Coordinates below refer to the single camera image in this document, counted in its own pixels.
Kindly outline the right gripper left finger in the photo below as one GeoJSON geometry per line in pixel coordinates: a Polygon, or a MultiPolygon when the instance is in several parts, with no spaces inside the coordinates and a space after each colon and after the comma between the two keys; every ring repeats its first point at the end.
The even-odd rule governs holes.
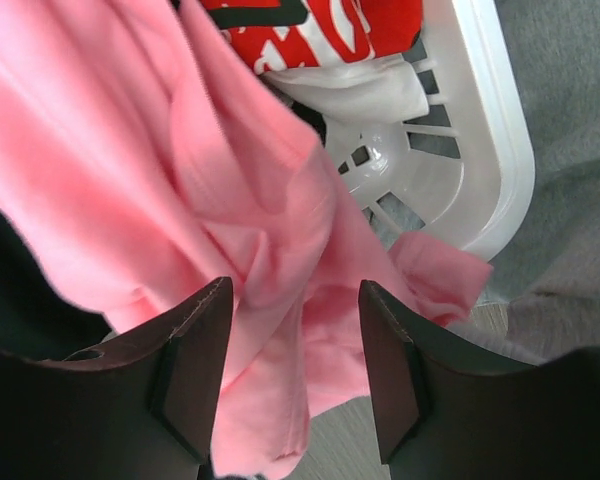
{"type": "Polygon", "coordinates": [[[0,479],[207,479],[233,312],[220,277],[64,360],[0,350],[0,479]]]}

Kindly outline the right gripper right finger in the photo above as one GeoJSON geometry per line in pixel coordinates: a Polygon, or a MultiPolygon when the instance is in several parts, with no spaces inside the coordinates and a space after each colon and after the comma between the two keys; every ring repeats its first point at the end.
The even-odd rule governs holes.
{"type": "Polygon", "coordinates": [[[394,479],[600,479],[600,347],[541,365],[359,290],[380,458],[394,479]]]}

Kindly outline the pink t shirt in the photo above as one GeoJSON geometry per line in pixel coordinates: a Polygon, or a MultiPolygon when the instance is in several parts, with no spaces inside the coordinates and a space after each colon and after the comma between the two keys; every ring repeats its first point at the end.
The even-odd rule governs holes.
{"type": "Polygon", "coordinates": [[[0,1],[0,211],[55,291],[121,333],[231,278],[221,476],[286,477],[311,418],[368,394],[362,281],[443,326],[491,272],[422,233],[385,249],[195,1],[0,1]]]}

